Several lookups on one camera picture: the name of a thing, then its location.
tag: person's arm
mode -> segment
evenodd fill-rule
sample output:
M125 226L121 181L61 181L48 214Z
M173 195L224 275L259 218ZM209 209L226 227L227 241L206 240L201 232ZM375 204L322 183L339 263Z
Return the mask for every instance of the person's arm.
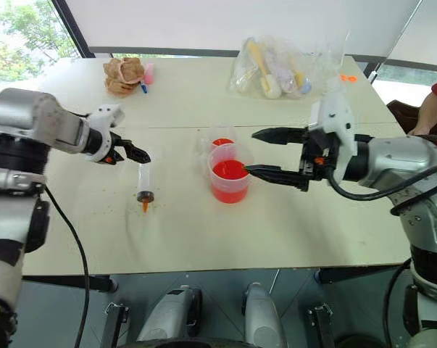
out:
M411 136L429 134L431 128L437 124L437 96L431 92L424 99L418 114L416 127L409 132Z

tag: tree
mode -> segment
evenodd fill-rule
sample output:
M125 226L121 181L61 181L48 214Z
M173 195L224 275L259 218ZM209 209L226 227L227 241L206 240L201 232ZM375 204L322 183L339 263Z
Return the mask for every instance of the tree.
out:
M78 56L75 45L47 0L15 7L7 0L5 10L0 13L0 23L6 26L6 33L20 34L27 49L39 51L51 64L59 58Z
M33 62L22 50L11 50L4 42L0 42L0 82L37 76L42 64L42 61Z

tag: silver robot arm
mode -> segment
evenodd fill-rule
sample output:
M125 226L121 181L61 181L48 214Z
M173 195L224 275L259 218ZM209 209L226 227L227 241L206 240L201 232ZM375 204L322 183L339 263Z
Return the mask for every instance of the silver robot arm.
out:
M123 117L118 105L76 115L51 94L15 88L0 93L0 347L16 330L23 257L46 239L49 203L41 194L49 150L115 165L123 160L115 147L122 146L127 158L150 162L145 151L109 130Z
M308 128L269 128L252 135L271 144L303 144L298 172L267 165L251 165L246 169L265 181L302 191L308 190L310 181L327 178L338 193L355 199L355 195L340 188L340 181L356 181L361 186L384 191L437 166L437 137L387 139L354 135L354 120L345 96L340 93L326 95L316 110L318 115ZM416 337L410 347L426 347L419 335L428 330L436 333L431 342L437 341L437 192L410 201L435 187L437 172L383 195L394 204L391 212L400 217L410 242L414 284L407 288L404 306L405 326Z

